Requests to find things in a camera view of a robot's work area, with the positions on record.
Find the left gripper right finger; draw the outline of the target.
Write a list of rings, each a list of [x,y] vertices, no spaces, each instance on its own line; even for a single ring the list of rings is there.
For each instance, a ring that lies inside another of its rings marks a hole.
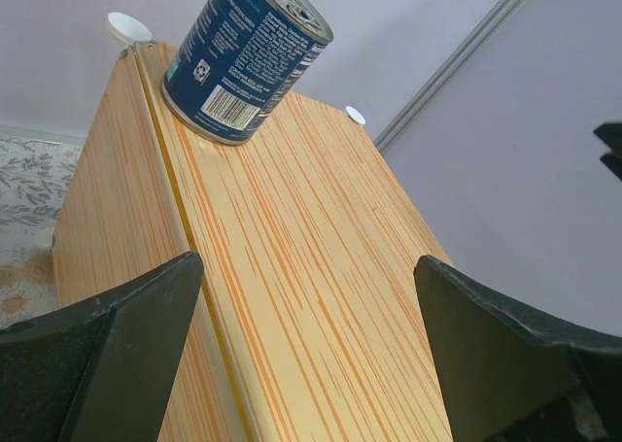
[[[621,339],[423,255],[417,299],[456,441],[618,441]]]

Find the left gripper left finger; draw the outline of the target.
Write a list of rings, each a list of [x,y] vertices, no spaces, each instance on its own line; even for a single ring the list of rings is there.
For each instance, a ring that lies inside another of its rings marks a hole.
[[[202,277],[186,252],[2,329],[2,440],[157,440]]]

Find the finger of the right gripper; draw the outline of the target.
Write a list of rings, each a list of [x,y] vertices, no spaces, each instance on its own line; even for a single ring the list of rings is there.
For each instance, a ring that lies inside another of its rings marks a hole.
[[[605,122],[594,130],[594,135],[608,148],[600,157],[601,163],[618,180],[622,180],[622,122]]]

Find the dark blue tin can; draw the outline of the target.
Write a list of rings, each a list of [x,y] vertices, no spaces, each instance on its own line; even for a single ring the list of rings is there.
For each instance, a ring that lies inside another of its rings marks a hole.
[[[333,39],[308,0],[208,0],[162,79],[197,134],[248,142]]]

